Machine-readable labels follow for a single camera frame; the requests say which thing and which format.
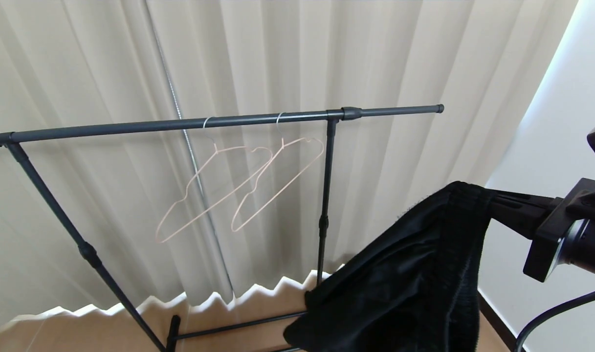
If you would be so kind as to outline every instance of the pink clothes hanger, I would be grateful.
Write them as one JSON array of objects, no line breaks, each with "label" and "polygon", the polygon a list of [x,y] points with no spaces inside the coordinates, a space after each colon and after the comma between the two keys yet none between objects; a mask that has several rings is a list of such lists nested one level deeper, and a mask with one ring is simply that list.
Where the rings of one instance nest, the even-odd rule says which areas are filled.
[{"label": "pink clothes hanger", "polygon": [[[282,146],[280,147],[280,149],[273,155],[273,157],[271,158],[271,160],[269,160],[268,163],[266,163],[263,167],[262,167],[262,171],[260,171],[260,173],[258,174],[258,176],[256,176],[256,181],[254,182],[254,188],[248,192],[247,194],[245,194],[245,196],[243,197],[243,200],[241,200],[241,203],[239,204],[239,207],[237,208],[237,211],[234,213],[234,216],[232,217],[232,223],[230,223],[230,229],[232,229],[232,232],[237,232],[238,230],[241,230],[243,228],[243,226],[247,225],[248,222],[250,222],[253,218],[255,218],[255,216],[257,214],[259,214],[266,206],[269,205],[269,203],[273,202],[273,200],[275,198],[277,198],[277,196],[280,195],[280,193],[282,193],[291,183],[293,183],[293,181],[295,181],[301,174],[304,173],[304,171],[306,171],[306,169],[308,169],[309,167],[311,167],[311,165],[313,163],[315,163],[315,161],[317,161],[317,159],[319,159],[322,154],[324,153],[324,150],[326,149],[326,146],[324,145],[323,142],[321,142],[320,140],[318,140],[317,138],[306,138],[306,137],[302,137],[302,138],[297,138],[296,140],[293,140],[293,142],[284,144],[284,136],[282,135],[282,131],[280,131],[280,127],[278,122],[280,121],[280,116],[282,116],[283,113],[278,114],[278,118],[275,120],[275,127],[278,129],[278,132],[280,134],[280,138],[282,141]],[[306,143],[310,143],[312,141],[316,141],[319,142],[319,144],[321,145],[321,152],[319,152],[319,154],[317,156],[315,156],[315,158],[308,163],[308,165],[306,165],[300,172],[297,173],[297,175],[295,175],[294,178],[291,179],[291,181],[288,181],[288,183],[286,185],[284,185],[284,187],[282,187],[278,193],[276,193],[274,196],[271,197],[271,199],[269,199],[266,203],[264,203],[264,205],[262,207],[260,207],[259,210],[257,210],[252,216],[250,216],[247,220],[245,220],[241,226],[237,227],[236,229],[234,228],[234,221],[237,218],[237,215],[239,214],[239,211],[241,210],[241,207],[243,206],[243,203],[245,202],[245,200],[248,198],[248,196],[250,196],[250,194],[252,194],[253,192],[255,192],[255,190],[258,187],[258,182],[260,179],[260,176],[262,176],[262,174],[269,168],[269,165],[271,165],[273,163],[273,161],[275,160],[275,158],[277,158],[277,156],[282,152],[282,150],[284,150],[285,147],[288,147],[289,145],[293,145],[295,143],[298,142],[302,142],[306,141]]]},{"label": "pink clothes hanger", "polygon": [[[230,148],[226,148],[226,149],[217,149],[217,143],[215,143],[215,140],[213,138],[211,138],[210,136],[208,136],[206,134],[206,122],[208,122],[210,118],[206,118],[206,120],[204,121],[204,124],[202,125],[202,130],[204,131],[204,135],[209,138],[210,140],[213,141],[213,145],[215,146],[215,152],[212,154],[212,156],[210,156],[210,158],[197,170],[197,172],[193,175],[193,177],[189,180],[189,182],[186,184],[186,192],[184,194],[184,198],[178,200],[177,202],[173,203],[171,205],[171,207],[169,207],[169,210],[167,210],[165,216],[163,216],[163,218],[161,219],[160,223],[158,224],[158,227],[156,228],[156,234],[154,235],[154,238],[156,239],[157,243],[165,243],[166,241],[169,241],[170,238],[172,238],[173,236],[176,236],[177,234],[179,234],[182,230],[184,230],[188,225],[194,223],[197,219],[201,218],[201,216],[203,216],[204,214],[206,214],[207,212],[209,212],[211,209],[213,209],[214,207],[216,207],[217,205],[219,205],[219,203],[223,202],[226,198],[228,198],[229,196],[231,196],[232,194],[234,194],[237,190],[239,190],[241,187],[243,187],[246,183],[249,182],[249,180],[251,180],[254,176],[256,176],[257,174],[262,173],[264,170],[266,170],[266,167],[268,166],[268,164],[270,162],[273,161],[273,152],[271,151],[271,149],[266,148],[266,147],[256,147],[254,149],[249,149],[246,146],[240,146],[240,147],[230,147]],[[243,181],[243,183],[241,183],[241,185],[237,186],[234,190],[232,190],[232,192],[226,194],[225,196],[223,196],[223,198],[219,199],[219,201],[217,203],[214,203],[213,205],[210,205],[210,207],[208,207],[208,209],[204,210],[201,214],[197,215],[195,218],[193,218],[192,220],[190,220],[188,223],[186,223],[185,225],[183,225],[181,228],[179,228],[176,232],[170,234],[169,236],[167,236],[166,238],[159,240],[158,239],[158,233],[160,232],[160,228],[163,225],[163,223],[165,222],[165,219],[167,218],[167,216],[169,216],[169,213],[174,209],[174,207],[178,204],[178,203],[182,203],[184,202],[184,200],[188,197],[188,187],[191,185],[191,183],[193,183],[193,181],[199,176],[199,174],[201,173],[201,171],[206,167],[206,165],[208,165],[208,163],[210,163],[211,160],[213,160],[213,158],[215,158],[216,156],[218,156],[219,154],[223,153],[223,152],[228,152],[230,150],[236,150],[236,149],[245,149],[246,152],[248,153],[254,153],[256,152],[258,149],[262,149],[262,150],[266,150],[269,152],[269,160],[266,161],[266,163],[264,163],[259,169],[256,170],[256,172],[254,172],[251,176],[248,177],[248,179],[246,179],[245,181]]]}]

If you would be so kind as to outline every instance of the clothes rack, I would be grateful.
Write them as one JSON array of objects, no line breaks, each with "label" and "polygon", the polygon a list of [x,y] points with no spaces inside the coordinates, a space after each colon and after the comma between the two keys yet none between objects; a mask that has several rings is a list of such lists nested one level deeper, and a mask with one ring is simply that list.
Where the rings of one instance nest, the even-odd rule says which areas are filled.
[{"label": "clothes rack", "polygon": [[[331,170],[332,170],[332,155],[334,149],[334,137],[336,134],[336,125],[340,121],[355,120],[367,116],[386,116],[398,114],[418,114],[418,113],[442,113],[444,106],[442,104],[429,105],[421,107],[397,107],[384,109],[360,109],[354,107],[344,107],[335,110],[323,111],[309,111],[309,112],[295,112],[283,113],[280,123],[286,122],[305,122],[305,121],[327,121],[326,133],[326,160],[324,170],[324,189],[322,196],[322,209],[319,218],[319,254],[317,258],[317,284],[321,282],[324,254],[326,251],[326,235],[329,224],[328,206],[330,201],[330,185],[331,185]],[[225,116],[217,117],[208,120],[206,127],[228,127],[228,126],[246,126],[259,125],[268,123],[277,123],[278,114],[250,114],[241,116]],[[210,330],[202,330],[197,332],[188,332],[179,334],[180,318],[174,315],[171,320],[169,334],[166,344],[154,334],[150,326],[136,311],[136,308],[123,290],[119,287],[117,282],[109,274],[100,260],[96,250],[90,243],[85,241],[78,229],[73,225],[71,219],[65,214],[63,208],[58,204],[55,196],[50,192],[49,188],[41,178],[38,171],[34,168],[33,163],[29,160],[27,153],[25,153],[20,143],[33,142],[38,140],[54,140],[61,138],[75,138],[81,136],[98,136],[105,134],[125,134],[125,133],[140,133],[140,132],[157,132],[170,130],[187,130],[187,129],[201,129],[206,119],[193,118],[183,120],[162,120],[150,122],[132,122],[132,123],[112,123],[107,125],[90,125],[78,127],[62,127],[58,129],[44,129],[23,132],[0,132],[0,147],[6,147],[11,155],[17,160],[25,174],[34,184],[34,187],[39,191],[49,208],[54,212],[56,218],[63,225],[65,230],[69,233],[71,238],[77,243],[78,250],[81,256],[98,272],[102,280],[112,290],[116,298],[122,303],[123,307],[129,312],[134,320],[139,324],[141,329],[147,334],[148,338],[154,343],[156,348],[161,352],[175,352],[178,340],[186,338],[194,338],[217,332],[227,330],[234,330],[244,328],[246,326],[259,325],[277,321],[281,319],[294,318],[300,316],[305,312],[295,312],[291,314],[284,314],[272,318],[259,319],[256,321],[249,321],[246,323],[239,323],[236,325],[224,326]],[[276,350],[275,352],[290,352],[297,351],[299,348],[285,348],[283,350]]]}]

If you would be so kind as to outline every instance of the cable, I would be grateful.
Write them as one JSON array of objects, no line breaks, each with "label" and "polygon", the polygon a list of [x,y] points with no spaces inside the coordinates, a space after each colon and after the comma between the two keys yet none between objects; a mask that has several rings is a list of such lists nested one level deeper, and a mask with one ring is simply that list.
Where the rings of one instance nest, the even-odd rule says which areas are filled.
[{"label": "cable", "polygon": [[528,323],[528,325],[526,325],[526,327],[523,328],[523,330],[521,330],[519,336],[517,337],[517,342],[514,347],[514,352],[521,352],[523,350],[523,343],[525,342],[528,335],[530,335],[530,332],[532,332],[532,330],[536,329],[537,326],[541,325],[545,321],[548,321],[548,319],[557,316],[558,314],[561,314],[561,313],[566,312],[572,308],[576,308],[576,307],[585,305],[586,303],[590,303],[593,301],[595,301],[595,291],[591,292],[589,294],[585,294],[584,296],[574,298],[570,301],[566,301],[565,303],[562,303],[561,305],[557,305],[554,308],[551,308],[551,309],[545,311],[543,314],[537,316],[532,321],[530,321]]}]

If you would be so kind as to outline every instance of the baseboard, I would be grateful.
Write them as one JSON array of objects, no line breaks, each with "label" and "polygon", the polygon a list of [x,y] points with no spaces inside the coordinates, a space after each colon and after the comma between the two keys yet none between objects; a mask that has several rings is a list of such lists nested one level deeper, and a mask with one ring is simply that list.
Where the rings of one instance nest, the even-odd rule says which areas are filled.
[{"label": "baseboard", "polygon": [[478,298],[480,301],[480,311],[485,316],[486,320],[495,330],[501,341],[505,343],[508,347],[508,350],[513,351],[514,345],[517,341],[517,336],[515,336],[512,331],[508,328],[506,323],[501,319],[501,317],[495,312],[495,310],[489,305],[486,301],[485,297],[482,296],[482,293],[478,291]]}]

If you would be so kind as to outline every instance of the black garment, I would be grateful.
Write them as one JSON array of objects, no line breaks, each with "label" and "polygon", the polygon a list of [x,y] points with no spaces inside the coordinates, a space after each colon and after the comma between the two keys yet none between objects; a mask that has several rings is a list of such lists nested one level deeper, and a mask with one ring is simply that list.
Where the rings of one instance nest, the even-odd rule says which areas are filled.
[{"label": "black garment", "polygon": [[478,269],[495,192],[463,182],[415,205],[306,293],[284,331],[308,352],[473,352]]}]

